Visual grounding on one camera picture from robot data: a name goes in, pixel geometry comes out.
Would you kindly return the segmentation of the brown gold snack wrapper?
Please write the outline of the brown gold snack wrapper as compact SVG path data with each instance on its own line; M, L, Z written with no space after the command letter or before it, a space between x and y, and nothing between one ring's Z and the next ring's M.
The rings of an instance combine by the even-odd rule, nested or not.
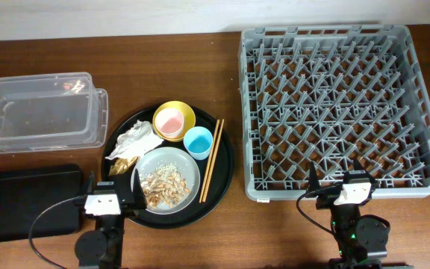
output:
M127 172L130 167L137 163L138 159L138 156L135 156L131 159L118 158L116 162L110 166L108 175L115 176Z

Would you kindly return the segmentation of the grey plate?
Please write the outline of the grey plate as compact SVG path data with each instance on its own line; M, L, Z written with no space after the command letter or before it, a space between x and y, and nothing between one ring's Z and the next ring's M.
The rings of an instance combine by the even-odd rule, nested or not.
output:
M160 147L153 149L139 160L134 168L138 169L140 181L160 165L174 164L183 178L186 179L190 189L188 196L178 205L170 208L167 205L159 205L156 209L147 206L147 211L155 214L174 214L186 208L194 201L201 183L199 167L195 160L184 150L175 147Z

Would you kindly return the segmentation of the white napkin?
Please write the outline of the white napkin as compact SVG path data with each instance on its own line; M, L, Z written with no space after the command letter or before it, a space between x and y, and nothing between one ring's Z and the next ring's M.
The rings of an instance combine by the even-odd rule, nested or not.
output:
M147 152L163 143L149 121L138 120L128 131L118 136L113 151L106 156L107 160L143 157Z

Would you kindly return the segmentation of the wooden chopstick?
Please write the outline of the wooden chopstick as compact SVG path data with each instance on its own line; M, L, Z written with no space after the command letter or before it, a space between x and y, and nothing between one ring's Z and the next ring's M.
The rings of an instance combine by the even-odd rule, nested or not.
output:
M208 156L207 167L205 169L205 175L204 175L204 179L203 179L203 183L202 183L202 189L201 189L201 192L200 192L199 203L203 203L202 202L203 201L203 196L204 196L205 188L206 188L206 185L207 185L207 182L208 182L208 173L209 173L209 169L210 169L210 166L211 166L211 159L212 159L212 155L213 155L213 152L214 152L214 144L216 142L216 136L217 136L217 132L218 132L218 129L219 129L219 124L220 124L220 120L217 120L216 121L215 129L214 129L214 133L213 133L213 142L212 142L212 145L211 145L210 154Z
M205 192L204 192L204 196L203 196L203 201L202 202L205 202L206 199L207 199L208 190L210 188L211 177L212 177L212 173L213 173L213 170L214 170L214 165L215 165L215 162L216 162L216 156L217 156L218 149L219 149L219 143L220 143L220 140L221 140L222 130L223 130L224 123L225 123L225 120L221 119L220 120L220 124L219 124L219 129L218 129L218 132L217 132L217 136L216 136L216 142L214 144L214 152L213 152L212 159L211 159L211 166L210 166L209 173L208 173L208 182L207 182L207 185L206 185L206 188L205 188Z

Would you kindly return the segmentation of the pink cup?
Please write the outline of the pink cup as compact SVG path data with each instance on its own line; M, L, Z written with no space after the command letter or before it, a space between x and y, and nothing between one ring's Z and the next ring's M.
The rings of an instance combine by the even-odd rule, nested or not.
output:
M166 138L175 138L184 128L184 116L176 108L165 108L155 117L156 129Z

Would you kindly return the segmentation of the blue cup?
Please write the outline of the blue cup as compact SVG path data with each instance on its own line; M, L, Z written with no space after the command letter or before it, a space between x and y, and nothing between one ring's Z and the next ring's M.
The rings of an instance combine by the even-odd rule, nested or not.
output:
M213 135L208 129L196 126L184 135L183 144L194 159L201 161L209 156L213 141Z

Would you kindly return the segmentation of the yellow bowl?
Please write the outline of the yellow bowl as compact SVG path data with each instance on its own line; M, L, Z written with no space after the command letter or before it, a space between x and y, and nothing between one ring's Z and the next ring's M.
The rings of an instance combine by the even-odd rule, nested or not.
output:
M184 117L184 125L181 129L181 133L177 134L175 137L167 137L163 134L162 131L158 129L156 126L156 117L157 115L166 108L174 108L178 109L181 114ZM169 101L165 102L162 105L160 105L157 110L154 112L153 118L152 118L152 125L155 133L157 133L159 136L161 136L163 139L171 141L171 142L179 142L183 140L184 135L187 133L189 129L195 126L196 123L196 116L193 109L186 103L181 101Z

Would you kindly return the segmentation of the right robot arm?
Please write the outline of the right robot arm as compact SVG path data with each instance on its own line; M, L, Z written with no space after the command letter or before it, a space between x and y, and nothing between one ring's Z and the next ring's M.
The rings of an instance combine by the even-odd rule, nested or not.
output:
M309 171L308 189L297 202L314 198L318 210L328 209L331 214L330 227L326 228L302 213L315 226L333 236L340 256L328 261L334 269L356 268L409 268L406 264L383 264L387 256L386 245L390 223L372 214L362 215L360 207L371 199L377 180L369 174L358 160L353 161L353 170L343 174L343 181L323 187L312 163Z

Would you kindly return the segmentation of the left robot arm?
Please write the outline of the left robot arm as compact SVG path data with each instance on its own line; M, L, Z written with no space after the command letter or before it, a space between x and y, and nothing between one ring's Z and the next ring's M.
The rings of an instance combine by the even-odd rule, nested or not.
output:
M94 175L81 186L74 205L96 222L80 235L75 256L80 268L121 268L125 220L147 209L137 169L95 183Z

